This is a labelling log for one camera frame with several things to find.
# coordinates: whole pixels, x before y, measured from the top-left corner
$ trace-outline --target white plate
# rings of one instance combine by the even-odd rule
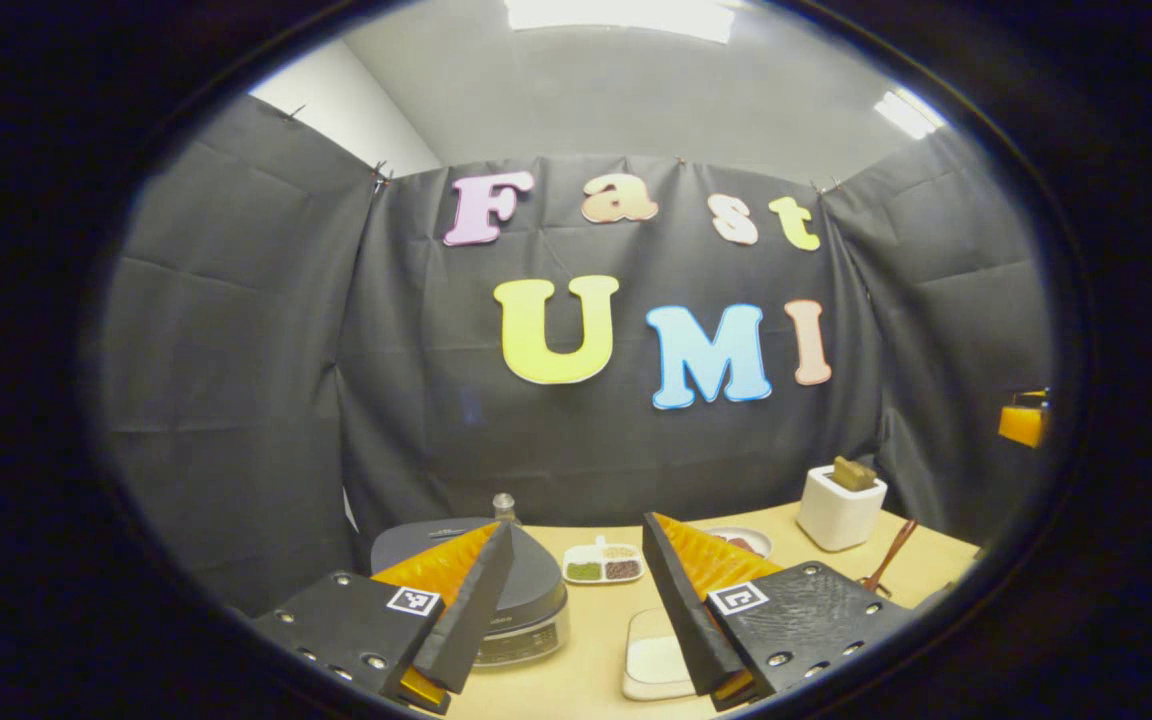
[[[749,528],[711,528],[705,530],[705,532],[723,539],[740,538],[742,541],[748,541],[749,546],[755,548],[755,554],[763,556],[764,560],[768,555],[772,555],[772,539],[758,532],[758,530]]]

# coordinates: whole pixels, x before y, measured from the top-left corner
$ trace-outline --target rice cooker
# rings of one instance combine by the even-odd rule
[[[379,573],[492,521],[430,520],[385,530],[371,546],[371,571]],[[567,586],[558,561],[525,529],[515,524],[511,531],[513,566],[475,667],[535,660],[567,643]]]

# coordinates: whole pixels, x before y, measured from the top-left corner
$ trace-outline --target ceiling light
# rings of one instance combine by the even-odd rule
[[[506,0],[509,26],[639,26],[726,44],[735,13],[714,0]]]
[[[922,141],[930,132],[935,132],[937,128],[945,127],[945,118],[904,88],[882,94],[882,100],[874,105],[874,109],[915,141]]]

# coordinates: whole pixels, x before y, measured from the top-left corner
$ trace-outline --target orange object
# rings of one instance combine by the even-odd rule
[[[755,675],[750,670],[741,670],[714,691],[714,700],[727,702],[733,697],[740,697],[755,683]]]
[[[461,593],[461,585],[465,584],[465,578],[479,560],[483,546],[488,543],[488,538],[495,532],[500,523],[484,525],[473,532],[439,543],[434,547],[412,555],[392,568],[380,570],[372,575],[371,579],[381,583],[397,585],[397,588],[419,589],[425,592],[437,592],[444,599],[444,612],[456,602]],[[442,705],[447,691],[426,679],[415,667],[408,667],[403,673],[402,694],[408,694],[414,700],[429,703],[438,707]]]
[[[708,591],[764,578],[783,570],[781,566],[763,560],[753,552],[741,550],[723,538],[666,518],[659,511],[653,511],[653,515],[669,538],[673,552],[682,562],[682,569],[702,601],[708,596]]]
[[[399,588],[419,589],[425,592],[437,592],[444,597],[444,612],[447,612],[461,592],[461,584],[470,574],[484,544],[495,532],[500,523],[484,525],[473,532],[435,544],[434,547],[412,555],[392,568],[380,570],[371,579],[389,583]]]
[[[1038,447],[1043,441],[1043,416],[1040,407],[1007,406],[998,418],[998,434],[1021,445]]]

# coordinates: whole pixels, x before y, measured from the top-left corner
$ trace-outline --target white wall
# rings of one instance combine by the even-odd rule
[[[442,167],[424,138],[385,93],[358,56],[340,40],[294,60],[248,91],[291,113],[340,147],[394,177]]]

